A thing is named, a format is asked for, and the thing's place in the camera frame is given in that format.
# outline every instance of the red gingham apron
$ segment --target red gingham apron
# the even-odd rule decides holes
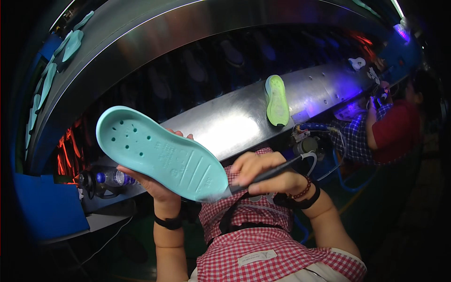
[[[256,154],[270,153],[270,148],[258,150]],[[229,184],[238,174],[225,168]],[[279,225],[282,228],[254,227],[221,235],[219,222],[227,209],[245,192],[238,193],[215,204],[202,204],[199,219],[204,227],[206,242],[215,238],[206,253],[197,259],[198,281],[276,281],[307,266],[322,262],[343,274],[351,281],[361,281],[365,266],[357,260],[331,252],[329,248],[308,249],[293,240],[289,234],[292,228],[291,211],[271,203],[271,198],[262,196],[242,199],[232,217],[232,225],[244,222]],[[239,266],[238,259],[256,251],[274,250],[276,257],[254,261]]]

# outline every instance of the red shirt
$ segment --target red shirt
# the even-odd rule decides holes
[[[397,100],[385,116],[373,124],[377,150],[373,159],[387,163],[404,156],[420,143],[420,114],[412,103]]]

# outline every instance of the black wristband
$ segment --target black wristband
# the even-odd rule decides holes
[[[176,218],[167,218],[166,220],[159,219],[154,214],[154,218],[158,225],[166,227],[169,230],[176,230],[182,227],[182,217],[180,214]]]
[[[315,185],[315,189],[316,189],[315,194],[313,194],[313,196],[310,199],[305,199],[300,202],[296,202],[295,207],[300,209],[308,209],[309,207],[311,207],[316,202],[316,200],[318,200],[319,194],[321,193],[321,189],[319,188],[318,185]]]

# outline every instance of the blue bottle cap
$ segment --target blue bottle cap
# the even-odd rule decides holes
[[[97,179],[98,183],[104,183],[105,182],[105,174],[103,172],[97,173],[96,179]]]
[[[129,175],[124,173],[124,185],[131,184],[130,179],[132,179]]]

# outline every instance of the blue light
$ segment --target blue light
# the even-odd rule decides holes
[[[393,26],[393,28],[398,32],[399,35],[406,41],[410,41],[409,33],[401,26],[401,24],[397,24]]]

